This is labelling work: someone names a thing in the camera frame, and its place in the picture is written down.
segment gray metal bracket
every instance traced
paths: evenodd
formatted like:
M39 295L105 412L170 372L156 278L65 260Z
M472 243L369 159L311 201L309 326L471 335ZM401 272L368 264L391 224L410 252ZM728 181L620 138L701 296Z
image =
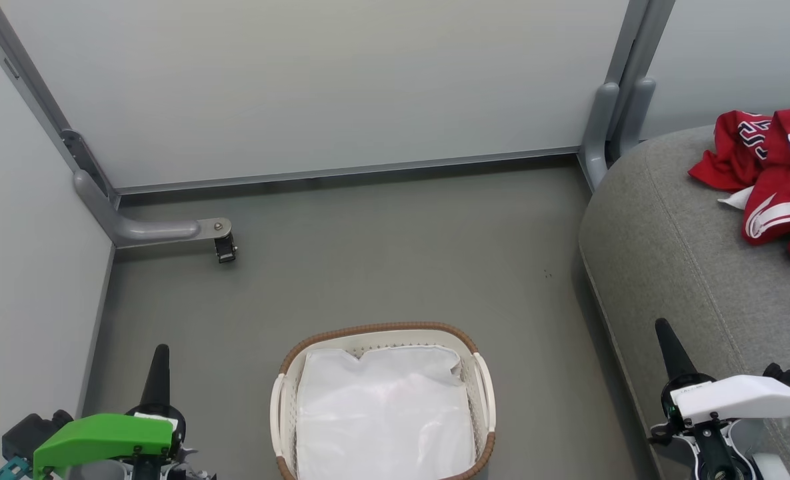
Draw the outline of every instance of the gray metal bracket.
M649 72L675 3L676 0L650 0L647 4L641 28L629 52L623 79L620 81L620 98L608 130L611 142L619 143L617 128L626 121L624 117L629 112L629 104L638 80L644 79Z
M105 194L105 197L111 203L114 203L117 200L117 194L111 182L101 170L99 162L96 161L93 153L90 152L83 136L72 130L68 119L63 114L63 110L57 105L57 101L48 89L48 85L45 84L45 80L42 79L39 70L36 69L33 61L30 59L30 55L24 49L24 45L19 40L16 31L13 30L13 26L10 24L7 16L1 10L1 6L0 46L5 55L4 65L9 70L11 79L14 83L21 83L27 88L41 110L41 113L36 113L36 116L45 116L53 130L63 141L63 145L69 150L69 154L72 155L74 165L69 162L72 170L74 171L77 168L86 170Z
M199 219L198 221L134 221L114 209L92 176L84 170L74 174L75 191L118 249L214 240L220 263L232 261L237 247L233 243L232 222L229 219Z
M584 130L584 139L581 140L578 162L581 164L581 170L584 170L591 191L599 186L602 177L608 172L608 164L605 161L605 140L608 139L608 126L611 124L618 94L620 87L615 83L607 83L596 89L590 118Z
M614 46L614 54L611 56L611 64L608 66L608 74L605 76L605 83L620 84L649 3L650 0L629 0L629 5L626 6L626 16L623 18L623 24L620 25L620 34L617 36L617 45Z
M113 191L113 187L111 187L111 183L107 180L105 172L99 166L99 162L95 160L95 155L93 155L93 152L89 149L83 136L77 131L72 130L72 128L63 128L63 130L60 131L60 139L63 140L63 145L65 145L69 153L72 154L72 158L75 159L77 166L80 167L81 170L84 170L84 172L89 173L89 176L93 178L93 181L95 181L101 193L105 194L105 197L107 197L111 203L114 203L117 194Z
M618 159L641 142L641 129L647 119L650 101L656 91L656 81L645 78L635 82L629 95L626 116L617 124L611 139L611 157Z

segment white laundry basket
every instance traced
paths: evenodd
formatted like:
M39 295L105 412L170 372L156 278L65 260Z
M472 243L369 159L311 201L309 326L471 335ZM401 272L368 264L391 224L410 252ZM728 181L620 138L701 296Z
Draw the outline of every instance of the white laundry basket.
M370 350L404 345L448 347L462 361L461 379L469 398L477 461L469 470L441 480L468 480L486 467L495 446L495 393L486 362L474 342L459 329L440 323L412 322L330 331L301 341L288 353L270 396L270 437L282 478L297 480L297 386L306 352L342 349L358 358Z

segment baseboard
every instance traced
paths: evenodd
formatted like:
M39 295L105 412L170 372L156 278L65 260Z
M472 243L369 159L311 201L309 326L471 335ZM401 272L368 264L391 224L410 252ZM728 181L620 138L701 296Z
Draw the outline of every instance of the baseboard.
M572 154L578 152L579 146L560 147L556 149L527 150L505 154L475 155L457 158L428 161L406 161L403 163L389 163L384 165L371 165L368 167L333 168L329 170L315 170L310 172L277 173L273 175L254 175L249 177L234 177L233 179L196 180L193 182L158 183L158 185L141 185L133 187L116 188L118 195L138 195L143 193L160 193L166 191L184 191L185 189L208 189L214 187L227 187L236 185L252 185L252 183L280 182L285 180L320 179L321 177L336 177L342 175L356 175L362 173L395 172L398 170L413 170L419 168L446 167L453 165L466 165L470 163L483 163L490 161L521 160L552 155Z

